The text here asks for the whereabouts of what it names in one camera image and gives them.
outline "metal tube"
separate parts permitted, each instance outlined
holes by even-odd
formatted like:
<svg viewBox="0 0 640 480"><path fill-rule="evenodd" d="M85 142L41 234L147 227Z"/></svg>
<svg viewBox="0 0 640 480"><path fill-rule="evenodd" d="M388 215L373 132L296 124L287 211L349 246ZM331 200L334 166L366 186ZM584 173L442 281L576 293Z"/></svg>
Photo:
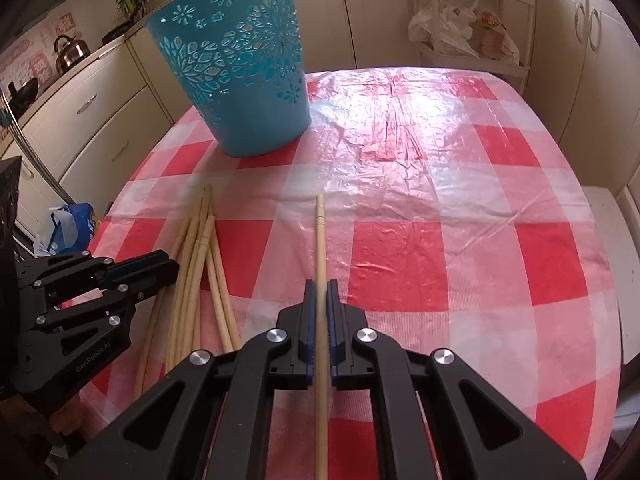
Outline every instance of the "metal tube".
<svg viewBox="0 0 640 480"><path fill-rule="evenodd" d="M29 144L29 141L24 136L18 121L15 119L14 113L9 106L9 101L4 95L4 91L0 89L0 94L2 94L2 106L4 107L6 117L9 120L8 129L11 133L11 136L14 138L15 143L20 147L24 156L29 159L29 162L33 165L36 171L40 174L40 176L44 179L44 181L49 184L53 190L60 196L62 200L64 200L68 204L75 204L74 199L71 198L69 193L67 193L60 183L53 177L51 172L47 169L44 163L40 160L38 154L34 151L34 149Z"/></svg>

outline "kettle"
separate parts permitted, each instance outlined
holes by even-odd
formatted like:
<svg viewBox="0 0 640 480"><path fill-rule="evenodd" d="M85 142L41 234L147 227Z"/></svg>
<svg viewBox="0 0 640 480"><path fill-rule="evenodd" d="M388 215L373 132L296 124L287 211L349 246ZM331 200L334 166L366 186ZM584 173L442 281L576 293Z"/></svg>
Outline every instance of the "kettle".
<svg viewBox="0 0 640 480"><path fill-rule="evenodd" d="M62 46L61 50L59 50L58 46L58 42L60 40L66 40L66 43ZM76 40L75 36L70 38L64 34L56 38L56 42L53 44L53 50L58 54L58 58L56 59L56 70L60 75L71 70L72 67L91 54L89 47L84 41Z"/></svg>

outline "silver screw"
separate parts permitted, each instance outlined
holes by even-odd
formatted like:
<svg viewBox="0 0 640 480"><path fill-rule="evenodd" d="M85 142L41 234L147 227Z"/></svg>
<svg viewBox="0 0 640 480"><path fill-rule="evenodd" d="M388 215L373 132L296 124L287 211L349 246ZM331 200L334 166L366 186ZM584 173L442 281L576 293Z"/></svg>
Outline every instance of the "silver screw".
<svg viewBox="0 0 640 480"><path fill-rule="evenodd" d="M189 356L191 364L196 366L207 364L209 359L211 359L211 354L206 350L196 350L195 352L191 352Z"/></svg>
<svg viewBox="0 0 640 480"><path fill-rule="evenodd" d="M456 356L448 348L441 348L440 350L435 351L433 358L436 359L436 362L439 365L450 365Z"/></svg>
<svg viewBox="0 0 640 480"><path fill-rule="evenodd" d="M356 332L356 337L363 343L371 343L378 338L378 332L372 328L361 328Z"/></svg>
<svg viewBox="0 0 640 480"><path fill-rule="evenodd" d="M272 343L280 343L287 338L287 333L281 328L272 328L267 332L267 339Z"/></svg>

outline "tablecloth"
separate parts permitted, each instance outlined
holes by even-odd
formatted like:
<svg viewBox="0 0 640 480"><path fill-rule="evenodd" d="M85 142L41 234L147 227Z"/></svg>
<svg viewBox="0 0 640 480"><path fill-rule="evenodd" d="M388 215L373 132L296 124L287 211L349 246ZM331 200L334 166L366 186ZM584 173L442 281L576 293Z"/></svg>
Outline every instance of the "tablecloth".
<svg viewBox="0 0 640 480"><path fill-rule="evenodd" d="M301 301L323 192L328 275L342 298L407 349L453 349L592 478L616 406L617 303L589 205L540 120L478 72L318 73L307 87L311 127L255 158L222 153L190 109L122 190L93 253L167 250L209 182L244 342ZM206 287L202 343L219 353ZM81 392L88 434L132 401L149 311L140 305L132 347ZM165 311L147 387L164 371L167 325ZM313 416L312 391L276 393L268 478L312 478ZM367 393L333 392L330 416L330 477L376 478Z"/></svg>

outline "triangular cutout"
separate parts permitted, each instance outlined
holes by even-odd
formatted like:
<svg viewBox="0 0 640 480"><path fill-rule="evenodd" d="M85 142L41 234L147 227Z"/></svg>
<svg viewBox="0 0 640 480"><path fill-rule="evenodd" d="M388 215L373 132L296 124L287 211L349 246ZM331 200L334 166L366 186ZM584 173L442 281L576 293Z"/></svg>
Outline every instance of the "triangular cutout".
<svg viewBox="0 0 640 480"><path fill-rule="evenodd" d="M81 344L84 344L87 341L89 341L89 339L91 339L97 333L98 333L98 329L92 328L90 330L85 330L84 332L80 332L78 334L65 337L62 341L60 341L60 347L62 348L62 355L71 354L71 352L77 349Z"/></svg>
<svg viewBox="0 0 640 480"><path fill-rule="evenodd" d="M465 397L482 443L489 451L498 449L521 435L520 428L471 381L461 381L460 391Z"/></svg>
<svg viewBox="0 0 640 480"><path fill-rule="evenodd" d="M156 402L129 424L123 432L124 438L148 450L158 449L183 391L183 382L172 384Z"/></svg>

